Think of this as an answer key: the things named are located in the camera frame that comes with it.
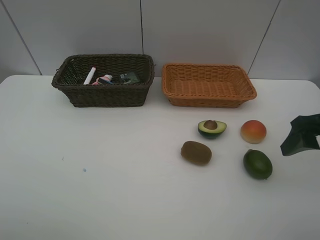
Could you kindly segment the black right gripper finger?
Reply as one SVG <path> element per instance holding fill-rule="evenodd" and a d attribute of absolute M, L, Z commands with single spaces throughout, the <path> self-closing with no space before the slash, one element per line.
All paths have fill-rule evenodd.
<path fill-rule="evenodd" d="M 319 113 L 308 116 L 299 115 L 290 124 L 291 130 L 280 146 L 283 156 L 320 149 L 317 141 L 317 136 L 320 135 Z"/>

